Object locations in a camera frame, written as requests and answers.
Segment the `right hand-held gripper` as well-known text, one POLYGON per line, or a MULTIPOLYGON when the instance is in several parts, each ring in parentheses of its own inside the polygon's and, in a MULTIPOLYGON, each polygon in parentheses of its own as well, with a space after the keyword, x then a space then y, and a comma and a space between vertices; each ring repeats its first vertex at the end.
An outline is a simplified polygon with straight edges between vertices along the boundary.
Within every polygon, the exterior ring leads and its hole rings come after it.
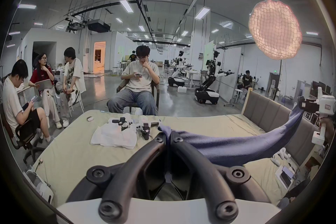
POLYGON ((330 118, 335 113, 335 97, 323 94, 322 87, 317 87, 317 98, 299 98, 299 108, 308 113, 315 113, 323 119, 320 131, 315 131, 312 136, 312 143, 323 145, 326 134, 326 118, 330 118))

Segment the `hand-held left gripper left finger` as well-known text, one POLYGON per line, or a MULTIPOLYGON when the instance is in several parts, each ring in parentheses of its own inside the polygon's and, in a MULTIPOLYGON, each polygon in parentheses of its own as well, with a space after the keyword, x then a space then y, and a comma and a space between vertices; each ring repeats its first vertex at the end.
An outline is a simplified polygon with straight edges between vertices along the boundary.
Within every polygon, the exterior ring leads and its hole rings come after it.
POLYGON ((126 221, 132 197, 140 190, 140 197, 150 198, 145 183, 147 167, 166 148, 166 135, 159 133, 152 141, 140 148, 125 163, 113 166, 95 165, 75 186, 65 204, 98 200, 94 206, 103 221, 126 221))

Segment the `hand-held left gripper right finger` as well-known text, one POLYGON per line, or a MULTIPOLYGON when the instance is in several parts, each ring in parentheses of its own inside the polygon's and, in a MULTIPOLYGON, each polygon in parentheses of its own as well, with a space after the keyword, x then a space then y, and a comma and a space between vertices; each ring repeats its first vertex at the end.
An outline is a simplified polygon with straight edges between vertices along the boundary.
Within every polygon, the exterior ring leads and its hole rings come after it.
POLYGON ((187 191, 191 221, 270 220, 270 200, 245 167, 212 164, 175 131, 170 135, 170 152, 192 173, 187 191))

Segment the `person's right hand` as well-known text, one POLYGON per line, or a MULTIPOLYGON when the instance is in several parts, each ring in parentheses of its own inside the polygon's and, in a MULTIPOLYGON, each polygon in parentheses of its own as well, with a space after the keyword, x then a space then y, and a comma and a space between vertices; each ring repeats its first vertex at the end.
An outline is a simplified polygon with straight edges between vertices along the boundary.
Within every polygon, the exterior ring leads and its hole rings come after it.
POLYGON ((325 141, 331 145, 336 127, 336 114, 320 118, 320 127, 322 124, 325 124, 325 141))

